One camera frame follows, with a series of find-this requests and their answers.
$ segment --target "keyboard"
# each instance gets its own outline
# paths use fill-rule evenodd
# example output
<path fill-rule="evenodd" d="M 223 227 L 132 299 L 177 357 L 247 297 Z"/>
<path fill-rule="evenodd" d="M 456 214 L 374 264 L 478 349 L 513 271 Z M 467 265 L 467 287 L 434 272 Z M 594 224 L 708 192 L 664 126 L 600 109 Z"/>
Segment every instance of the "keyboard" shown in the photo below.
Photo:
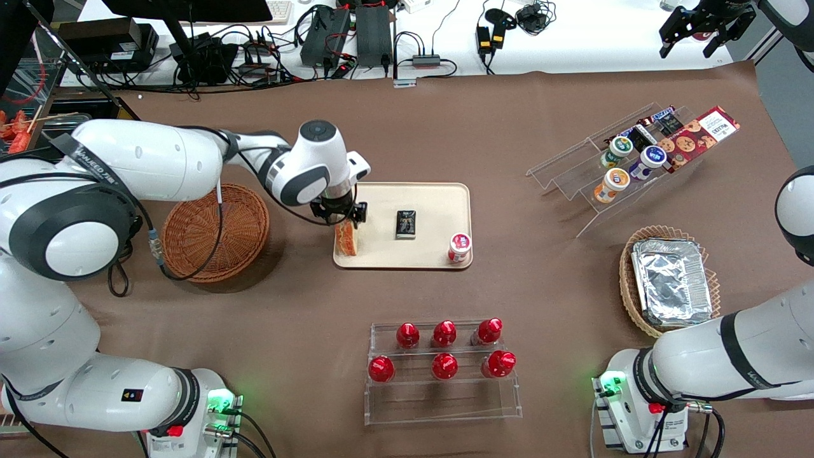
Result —
<path fill-rule="evenodd" d="M 266 4 L 269 5 L 272 20 L 265 21 L 265 25 L 285 25 L 291 18 L 291 10 L 293 4 L 291 0 L 267 0 Z"/>

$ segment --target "wicker basket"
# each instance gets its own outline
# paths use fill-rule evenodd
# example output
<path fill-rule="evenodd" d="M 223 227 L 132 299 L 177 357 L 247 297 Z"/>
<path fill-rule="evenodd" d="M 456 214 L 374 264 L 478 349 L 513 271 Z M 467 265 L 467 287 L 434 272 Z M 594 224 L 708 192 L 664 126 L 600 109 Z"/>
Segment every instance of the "wicker basket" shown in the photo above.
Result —
<path fill-rule="evenodd" d="M 622 303 L 624 308 L 628 311 L 630 319 L 642 331 L 646 332 L 651 337 L 659 337 L 670 328 L 655 327 L 645 321 L 641 316 L 641 302 L 639 300 L 639 288 L 636 282 L 636 274 L 633 272 L 633 261 L 630 258 L 630 252 L 633 244 L 639 240 L 649 238 L 659 239 L 674 239 L 674 240 L 691 240 L 695 241 L 689 234 L 683 232 L 681 229 L 667 226 L 648 226 L 639 229 L 634 233 L 628 243 L 622 250 L 622 257 L 619 260 L 619 288 L 622 291 Z M 699 246 L 701 250 L 701 259 L 707 262 L 707 251 Z M 704 268 L 704 273 L 707 275 L 707 285 L 710 289 L 710 301 L 712 302 L 712 318 L 720 316 L 720 284 L 716 278 L 715 272 Z"/>
<path fill-rule="evenodd" d="M 237 184 L 221 185 L 223 232 L 209 264 L 190 279 L 215 283 L 237 275 L 257 258 L 269 237 L 269 209 L 256 192 Z M 175 275 L 189 275 L 212 252 L 217 238 L 217 196 L 175 205 L 164 222 L 164 259 Z"/>

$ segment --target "brown tabletop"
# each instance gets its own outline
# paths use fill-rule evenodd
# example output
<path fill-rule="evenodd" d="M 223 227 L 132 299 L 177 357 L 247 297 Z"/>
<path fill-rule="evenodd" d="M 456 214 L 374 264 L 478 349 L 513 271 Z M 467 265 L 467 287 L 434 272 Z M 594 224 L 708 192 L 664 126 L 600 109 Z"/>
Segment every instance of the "brown tabletop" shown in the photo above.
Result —
<path fill-rule="evenodd" d="M 624 348 L 652 345 L 622 308 L 619 254 L 636 229 L 679 227 L 710 253 L 723 312 L 755 306 L 814 274 L 794 256 L 773 216 L 794 170 L 758 96 L 750 63 L 692 72 L 602 73 L 421 80 L 328 81 L 205 95 L 125 94 L 145 121 L 234 132 L 274 129 L 289 141 L 303 121 L 339 126 L 372 165 L 371 181 L 461 182 L 470 188 L 475 262 L 458 272 L 344 271 L 332 231 L 269 202 L 268 276 L 240 293 L 164 279 L 146 235 L 125 264 L 133 294 L 117 299 L 104 275 L 73 290 L 102 327 L 100 350 L 171 366 L 211 368 L 246 396 L 246 412 L 278 456 L 584 457 L 590 377 Z M 742 125 L 689 181 L 655 193 L 575 239 L 589 213 L 558 192 L 543 195 L 525 171 L 650 102 L 719 104 Z M 245 171 L 226 181 L 260 191 Z M 164 220 L 171 204 L 151 204 Z M 365 427 L 370 324 L 499 316 L 519 359 L 523 419 Z M 724 456 L 808 457 L 812 403 L 730 401 Z M 699 419 L 688 441 L 694 454 Z M 41 427 L 70 456 L 138 457 L 128 434 Z M 598 456 L 621 456 L 602 446 Z M 249 432 L 250 437 L 258 439 Z M 715 440 L 712 433 L 710 447 Z M 0 456 L 49 456 L 34 439 L 0 442 Z"/>

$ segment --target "foil container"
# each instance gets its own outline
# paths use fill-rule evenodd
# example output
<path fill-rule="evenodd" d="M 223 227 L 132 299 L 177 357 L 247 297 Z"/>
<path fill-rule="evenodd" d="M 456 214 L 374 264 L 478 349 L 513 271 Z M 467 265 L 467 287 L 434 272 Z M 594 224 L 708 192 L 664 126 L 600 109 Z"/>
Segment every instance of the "foil container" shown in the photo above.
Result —
<path fill-rule="evenodd" d="M 697 243 L 639 240 L 633 244 L 631 259 L 645 321 L 661 328 L 685 328 L 711 319 L 710 290 Z"/>

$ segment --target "bread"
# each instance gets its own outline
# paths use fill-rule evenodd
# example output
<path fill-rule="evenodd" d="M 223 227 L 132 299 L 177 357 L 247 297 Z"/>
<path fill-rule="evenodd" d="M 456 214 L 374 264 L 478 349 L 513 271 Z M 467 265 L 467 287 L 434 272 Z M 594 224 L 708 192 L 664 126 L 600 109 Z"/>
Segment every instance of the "bread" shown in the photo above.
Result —
<path fill-rule="evenodd" d="M 356 256 L 357 237 L 353 221 L 345 218 L 339 224 L 334 225 L 334 233 L 336 234 L 336 246 L 339 247 L 339 252 L 345 256 Z"/>

